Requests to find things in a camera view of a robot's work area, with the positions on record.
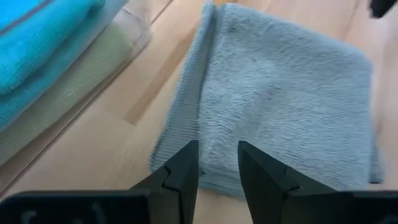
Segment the folded towel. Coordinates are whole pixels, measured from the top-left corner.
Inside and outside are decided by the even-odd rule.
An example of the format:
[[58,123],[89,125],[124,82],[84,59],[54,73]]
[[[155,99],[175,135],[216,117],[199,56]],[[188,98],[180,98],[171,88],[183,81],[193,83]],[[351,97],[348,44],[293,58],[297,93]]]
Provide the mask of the folded towel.
[[242,196],[243,140],[336,190],[366,189],[378,158],[370,75],[361,52],[340,41],[207,2],[151,169],[199,139],[200,186]]
[[105,28],[54,86],[0,133],[0,166],[127,62],[131,50],[131,41],[116,24]]
[[[67,7],[70,2],[75,1],[53,0],[53,2],[48,3],[51,13],[43,9],[43,12],[37,12],[2,36],[0,48],[3,50],[3,47],[5,47],[7,54],[2,54],[0,59],[0,70],[4,71],[4,73],[0,72],[0,83],[3,83],[0,84],[0,129],[4,129],[11,121],[16,119],[25,108],[68,69],[93,39],[111,22],[112,18],[126,3],[126,0],[106,0],[104,7],[101,9],[86,13],[86,16],[83,17],[84,20],[80,25],[74,27],[75,29],[70,34],[61,31],[61,33],[58,33],[57,22],[64,22],[61,18],[58,21],[54,21],[53,27],[30,23],[31,21],[35,22],[36,20],[34,19],[36,17],[39,17],[36,22],[43,20],[41,17],[45,17],[44,19],[48,21],[51,18],[48,16],[52,15],[52,13],[56,14],[58,11],[66,17],[68,15],[63,14],[62,11],[66,11],[72,16],[76,12],[70,9],[70,7],[74,6],[73,4]],[[89,6],[99,5],[101,1],[86,0],[82,2],[86,3],[76,3],[75,6],[86,4],[88,10]],[[54,31],[50,32],[47,28],[54,29]],[[29,38],[26,38],[26,40],[20,37],[27,34],[30,35],[28,35]],[[13,37],[18,37],[16,40],[19,40],[19,42],[14,42]],[[58,43],[55,40],[53,41],[53,39],[62,39],[63,41]],[[20,45],[25,46],[25,50],[21,50]]]

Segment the wooden surface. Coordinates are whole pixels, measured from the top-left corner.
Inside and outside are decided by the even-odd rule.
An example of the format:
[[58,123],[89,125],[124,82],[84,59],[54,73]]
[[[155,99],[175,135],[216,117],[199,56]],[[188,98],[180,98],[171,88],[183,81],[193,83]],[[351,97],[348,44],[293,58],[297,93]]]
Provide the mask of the wooden surface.
[[[149,154],[162,130],[203,2],[153,0],[153,8],[161,10],[152,15],[156,20],[147,48],[7,194],[31,189],[128,189],[149,175]],[[398,189],[394,173],[398,169],[398,9],[372,20],[365,0],[238,3],[364,51],[374,65],[372,110],[387,164],[387,180],[379,188]],[[199,190],[195,223],[250,223],[250,216],[245,202]]]

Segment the turquoise towel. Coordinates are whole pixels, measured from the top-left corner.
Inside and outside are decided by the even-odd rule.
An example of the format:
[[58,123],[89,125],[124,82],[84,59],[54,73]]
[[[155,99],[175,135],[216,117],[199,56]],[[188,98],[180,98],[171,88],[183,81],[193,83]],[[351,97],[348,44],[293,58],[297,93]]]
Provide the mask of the turquoise towel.
[[[55,83],[125,3],[53,0],[1,36],[0,129]],[[0,9],[0,13],[6,10],[4,6]],[[19,16],[6,15],[12,19]],[[0,26],[4,29],[11,21],[3,19]]]
[[151,158],[200,143],[200,186],[243,196],[238,141],[336,190],[382,180],[362,53],[237,4],[205,4]]

